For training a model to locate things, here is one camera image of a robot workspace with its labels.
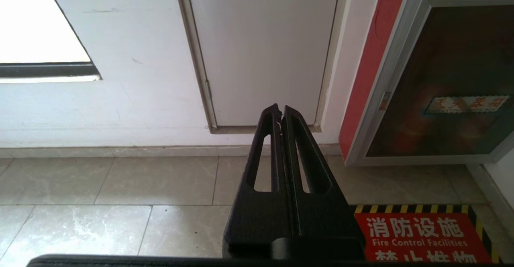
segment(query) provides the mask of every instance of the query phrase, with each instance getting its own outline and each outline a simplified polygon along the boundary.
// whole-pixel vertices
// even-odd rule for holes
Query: baseboard
[[[490,203],[501,222],[514,222],[514,210],[508,201],[503,197],[498,186],[482,164],[474,163],[466,165],[470,174],[475,179],[483,195]],[[514,225],[504,224],[509,236],[514,238]]]
[[[319,145],[324,155],[341,155],[338,144]],[[176,146],[176,147],[81,147],[81,148],[1,148],[0,158],[22,157],[217,157],[246,156],[249,145],[243,146]],[[264,145],[262,155],[270,155]]]

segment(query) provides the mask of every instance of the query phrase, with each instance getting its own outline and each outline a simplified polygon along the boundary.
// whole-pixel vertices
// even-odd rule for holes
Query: fire control facilities sign
[[[463,213],[359,213],[370,261],[492,263]]]

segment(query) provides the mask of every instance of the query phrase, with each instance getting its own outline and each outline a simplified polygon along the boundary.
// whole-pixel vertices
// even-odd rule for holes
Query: tiled floor
[[[514,243],[464,166],[345,168],[351,204],[473,206],[506,262]],[[256,189],[270,190],[263,157]],[[246,157],[0,159],[0,266],[48,253],[220,257]]]

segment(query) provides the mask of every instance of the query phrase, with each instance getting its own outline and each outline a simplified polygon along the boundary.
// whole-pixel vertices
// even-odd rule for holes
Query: door hinge
[[[207,88],[207,95],[209,96],[209,100],[212,101],[212,92],[211,92],[211,84],[209,84],[209,80],[205,80],[205,88]]]

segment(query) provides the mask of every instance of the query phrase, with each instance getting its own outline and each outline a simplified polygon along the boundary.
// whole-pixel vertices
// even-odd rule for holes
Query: white door
[[[191,0],[218,126],[278,103],[314,124],[337,0]]]

